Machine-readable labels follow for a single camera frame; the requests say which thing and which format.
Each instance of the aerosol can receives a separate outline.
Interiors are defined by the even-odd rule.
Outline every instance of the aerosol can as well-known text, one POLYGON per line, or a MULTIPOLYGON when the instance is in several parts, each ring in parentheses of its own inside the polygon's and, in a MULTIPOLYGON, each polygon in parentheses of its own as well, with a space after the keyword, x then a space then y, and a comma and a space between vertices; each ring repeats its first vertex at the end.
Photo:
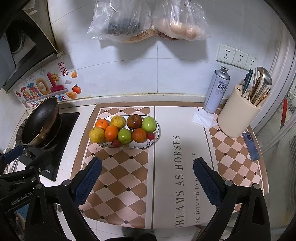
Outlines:
POLYGON ((204 102, 204 110, 210 114, 218 109, 229 84, 230 76, 227 71, 228 68, 221 66, 221 69, 215 70, 213 74, 204 102))

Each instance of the wok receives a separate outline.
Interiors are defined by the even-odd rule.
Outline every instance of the wok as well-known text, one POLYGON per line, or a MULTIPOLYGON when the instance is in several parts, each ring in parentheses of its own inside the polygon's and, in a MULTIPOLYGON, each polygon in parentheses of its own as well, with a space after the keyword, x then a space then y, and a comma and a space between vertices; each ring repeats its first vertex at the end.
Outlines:
POLYGON ((24 150, 30 146, 42 143, 56 121, 59 114, 59 106, 56 97, 50 97, 39 104, 27 119, 21 133, 21 143, 10 152, 1 155, 0 161, 6 165, 21 156, 24 150))

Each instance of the tiled wall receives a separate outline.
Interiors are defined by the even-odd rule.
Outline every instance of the tiled wall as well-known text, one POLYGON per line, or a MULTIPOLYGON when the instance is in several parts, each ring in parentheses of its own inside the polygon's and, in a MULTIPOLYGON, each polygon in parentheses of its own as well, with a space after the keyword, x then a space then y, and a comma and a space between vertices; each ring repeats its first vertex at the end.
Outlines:
POLYGON ((11 137, 25 113, 25 109, 14 93, 0 90, 0 153, 8 148, 11 137))
MULTIPOLYGON (((205 95, 214 70, 221 65, 216 61, 219 43, 255 56, 258 66, 269 70, 281 36, 281 20, 263 0, 199 0, 211 27, 211 38, 205 41, 156 36, 130 44, 91 40, 87 30, 95 3, 48 1, 53 32, 66 55, 46 68, 54 71, 64 61, 68 72, 77 71, 76 81, 83 89, 79 97, 84 98, 130 93, 205 95)), ((229 68, 225 97, 247 73, 229 68)))

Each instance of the black glass cooktop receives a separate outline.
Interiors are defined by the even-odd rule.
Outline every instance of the black glass cooktop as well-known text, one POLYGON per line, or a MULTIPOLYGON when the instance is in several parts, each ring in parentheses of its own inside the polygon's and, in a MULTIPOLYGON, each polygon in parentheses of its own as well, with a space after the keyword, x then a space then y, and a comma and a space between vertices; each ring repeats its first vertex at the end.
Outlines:
MULTIPOLYGON (((37 149, 36 147, 28 148, 28 150, 32 152, 36 157, 40 156, 45 151, 49 151, 52 154, 52 164, 50 164, 41 173, 42 176, 52 181, 55 181, 57 179, 59 164, 61 162, 72 129, 79 115, 79 112, 60 114, 60 117, 62 119, 61 127, 54 140, 46 147, 46 149, 37 149)), ((19 161, 28 166, 33 160, 26 157, 25 155, 22 155, 19 161)))

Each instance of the white oval plate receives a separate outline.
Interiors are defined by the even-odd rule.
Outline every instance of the white oval plate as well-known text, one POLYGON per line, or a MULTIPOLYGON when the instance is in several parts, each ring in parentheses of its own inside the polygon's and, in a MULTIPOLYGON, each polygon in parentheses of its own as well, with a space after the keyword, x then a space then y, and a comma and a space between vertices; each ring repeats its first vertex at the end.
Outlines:
MULTIPOLYGON (((108 117, 105 118, 105 120, 107 120, 107 121, 109 122, 109 124, 110 124, 110 123, 111 123, 111 119, 112 119, 112 117, 113 117, 113 115, 108 116, 108 117)), ((128 125, 127 125, 127 123, 126 123, 128 117, 129 117, 129 115, 122 115, 122 117, 123 117, 124 120, 125 120, 125 123, 124 123, 124 127, 123 127, 123 128, 126 128, 126 129, 129 130, 128 125)), ((119 148, 129 148, 129 149, 140 148, 140 149, 145 149, 145 148, 148 148, 149 146, 151 146, 154 142, 157 141, 157 139, 158 139, 158 137, 159 137, 159 134, 160 134, 160 132, 159 132, 159 125, 158 125, 157 121, 155 121, 155 122, 156 122, 156 129, 155 129, 155 131, 153 132, 153 133, 155 134, 155 138, 154 138, 154 140, 149 140, 149 139, 147 139, 147 140, 146 140, 145 142, 143 142, 143 143, 137 143, 137 142, 135 142, 135 141, 131 141, 131 142, 128 143, 128 144, 125 144, 125 145, 122 144, 119 148)), ((103 143, 99 143, 98 145, 99 145, 99 146, 102 146, 102 147, 116 148, 116 147, 114 147, 114 146, 112 145, 112 142, 107 142, 107 141, 105 141, 105 142, 103 142, 103 143)))

